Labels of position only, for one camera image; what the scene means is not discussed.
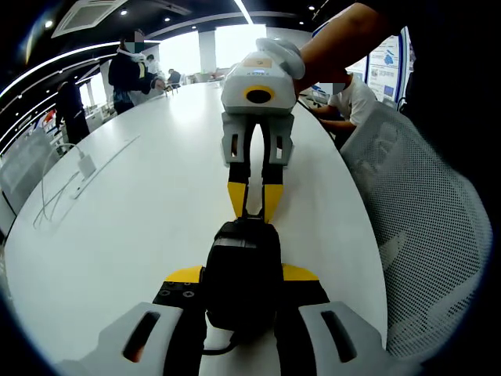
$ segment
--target white table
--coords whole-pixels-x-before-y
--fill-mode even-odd
[[[168,274],[204,264],[214,235],[234,219],[220,95],[218,83],[184,86],[93,132],[79,146],[97,166],[140,137],[76,201],[65,192],[53,222],[32,225],[40,186],[27,200],[7,241],[6,269],[20,322],[49,361],[94,349],[98,333],[138,302],[151,302]],[[345,302],[386,343],[383,270],[359,192],[313,116],[299,106],[293,114],[295,148],[273,219],[282,260],[318,275],[330,299]],[[251,212],[261,205],[262,149],[256,128]],[[47,197],[76,171],[76,160],[72,150],[49,171]],[[254,348],[205,356],[200,374],[279,374],[274,348],[270,333]]]

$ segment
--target white shirt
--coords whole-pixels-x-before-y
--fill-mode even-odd
[[[370,87],[353,76],[351,84],[345,90],[335,96],[330,96],[329,106],[336,107],[345,120],[358,126],[365,121],[376,101],[376,95]]]
[[[162,72],[162,68],[160,67],[160,63],[156,60],[150,61],[148,64],[148,72],[151,74],[158,74],[159,77],[164,78],[164,72]]]

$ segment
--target person standing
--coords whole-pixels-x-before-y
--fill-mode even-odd
[[[146,57],[146,61],[148,62],[148,72],[151,74],[156,74],[158,78],[165,79],[165,74],[162,71],[160,66],[160,62],[155,60],[155,55],[150,54]]]
[[[146,70],[143,50],[144,35],[135,31],[121,38],[117,55],[111,60],[108,82],[114,87],[114,107],[118,114],[134,107],[130,92],[148,94],[151,89],[165,89],[165,83]]]
[[[56,127],[61,125],[63,118],[70,143],[77,144],[90,134],[80,90],[73,82],[65,81],[57,88]]]

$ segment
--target air vent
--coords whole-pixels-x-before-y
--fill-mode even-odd
[[[127,0],[78,0],[58,23],[52,38],[90,29],[108,17]]]
[[[176,5],[172,2],[162,1],[161,4],[164,6],[166,10],[170,10],[171,12],[180,14],[181,16],[188,16],[191,13],[191,10],[183,8],[182,6]]]

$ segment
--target dark jacket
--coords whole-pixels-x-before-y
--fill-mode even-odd
[[[176,89],[179,87],[179,81],[181,81],[181,74],[178,71],[174,70],[171,73],[171,76],[169,77],[168,82],[169,82],[169,84],[172,84],[172,87],[174,89]]]
[[[123,53],[118,53],[111,60],[108,72],[108,82],[114,87],[115,101],[117,98],[123,98],[124,93],[133,90],[148,94],[154,85],[155,77],[155,74],[148,73],[144,63],[136,63]]]
[[[59,127],[63,118],[68,122],[68,119],[73,119],[75,115],[83,110],[84,105],[81,103],[80,90],[71,82],[67,82],[58,91],[56,96],[56,126]]]

